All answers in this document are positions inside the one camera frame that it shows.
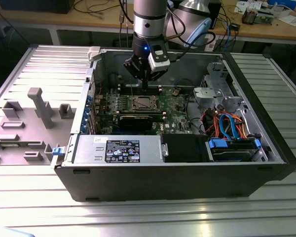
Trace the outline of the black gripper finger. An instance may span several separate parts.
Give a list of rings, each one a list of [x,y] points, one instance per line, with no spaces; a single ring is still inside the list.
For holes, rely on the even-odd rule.
[[[142,88],[146,88],[146,59],[131,56],[124,61],[123,65],[134,78],[142,82]]]
[[[148,83],[150,81],[156,81],[158,80],[160,77],[162,77],[166,72],[168,72],[168,70],[164,70],[164,71],[159,71],[159,72],[152,72],[150,70],[147,70],[146,72],[146,88],[148,88]]]

